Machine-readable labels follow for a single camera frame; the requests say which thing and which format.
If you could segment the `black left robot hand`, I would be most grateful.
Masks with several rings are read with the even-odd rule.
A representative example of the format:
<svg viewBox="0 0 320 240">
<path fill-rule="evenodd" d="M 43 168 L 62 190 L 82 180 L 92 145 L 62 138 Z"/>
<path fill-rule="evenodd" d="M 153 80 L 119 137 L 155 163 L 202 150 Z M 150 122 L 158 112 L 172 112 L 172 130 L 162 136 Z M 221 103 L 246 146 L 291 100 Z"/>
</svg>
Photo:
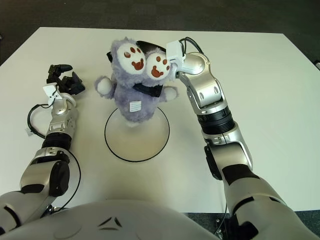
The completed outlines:
<svg viewBox="0 0 320 240">
<path fill-rule="evenodd" d="M 48 70 L 47 84 L 56 84 L 61 93 L 77 95 L 83 92 L 86 87 L 78 75 L 73 71 L 71 76 L 64 76 L 60 79 L 62 73 L 73 70 L 68 64 L 51 65 Z"/>
</svg>

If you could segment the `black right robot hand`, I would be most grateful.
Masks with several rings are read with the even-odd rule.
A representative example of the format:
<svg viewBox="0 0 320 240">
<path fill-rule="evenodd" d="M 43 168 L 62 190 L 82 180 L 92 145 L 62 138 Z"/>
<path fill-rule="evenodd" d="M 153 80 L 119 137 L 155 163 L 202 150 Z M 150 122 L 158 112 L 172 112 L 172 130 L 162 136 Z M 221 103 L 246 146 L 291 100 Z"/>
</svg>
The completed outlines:
<svg viewBox="0 0 320 240">
<path fill-rule="evenodd" d="M 111 82 L 151 97 L 159 97 L 163 88 L 161 77 L 151 78 L 146 62 L 147 56 L 153 52 L 156 52 L 157 61 L 160 62 L 160 55 L 165 54 L 166 50 L 156 44 L 127 37 L 114 40 L 107 53 L 112 67 Z"/>
</svg>

